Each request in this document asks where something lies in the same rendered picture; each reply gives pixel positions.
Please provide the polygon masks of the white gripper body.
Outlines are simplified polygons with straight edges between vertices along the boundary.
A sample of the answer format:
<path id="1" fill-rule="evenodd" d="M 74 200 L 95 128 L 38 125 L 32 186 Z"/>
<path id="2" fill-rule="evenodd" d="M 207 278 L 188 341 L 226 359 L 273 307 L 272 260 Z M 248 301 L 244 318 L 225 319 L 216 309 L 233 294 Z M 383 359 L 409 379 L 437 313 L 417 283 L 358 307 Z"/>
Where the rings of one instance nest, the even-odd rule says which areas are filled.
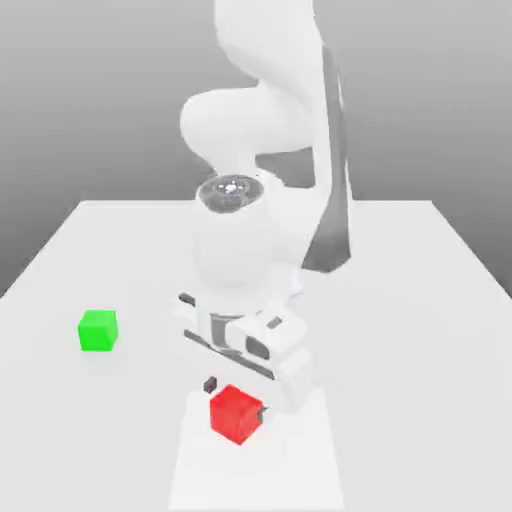
<path id="1" fill-rule="evenodd" d="M 246 351 L 214 346 L 185 329 L 181 349 L 201 378 L 215 377 L 222 386 L 233 385 L 267 408 L 295 413 L 304 406 L 313 388 L 312 359 L 304 348 L 281 361 L 264 359 Z"/>

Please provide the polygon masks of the small red cube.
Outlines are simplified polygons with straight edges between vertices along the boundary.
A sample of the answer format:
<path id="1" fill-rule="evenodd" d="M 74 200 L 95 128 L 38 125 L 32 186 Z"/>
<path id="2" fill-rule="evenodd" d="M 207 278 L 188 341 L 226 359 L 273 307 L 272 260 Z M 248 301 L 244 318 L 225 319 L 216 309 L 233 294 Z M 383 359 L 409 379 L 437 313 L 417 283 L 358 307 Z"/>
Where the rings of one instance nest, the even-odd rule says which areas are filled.
<path id="1" fill-rule="evenodd" d="M 263 403 L 227 385 L 210 400 L 210 426 L 229 441 L 242 445 L 261 425 Z"/>

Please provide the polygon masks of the small green cube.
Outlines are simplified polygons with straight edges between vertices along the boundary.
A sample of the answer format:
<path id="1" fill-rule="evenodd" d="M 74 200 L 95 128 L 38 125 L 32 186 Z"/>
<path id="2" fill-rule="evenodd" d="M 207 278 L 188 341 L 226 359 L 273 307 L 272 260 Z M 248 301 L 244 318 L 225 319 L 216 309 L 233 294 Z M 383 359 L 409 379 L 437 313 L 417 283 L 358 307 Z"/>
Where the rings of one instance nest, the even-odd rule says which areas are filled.
<path id="1" fill-rule="evenodd" d="M 117 315 L 114 310 L 87 310 L 79 324 L 82 351 L 112 351 L 118 338 Z"/>

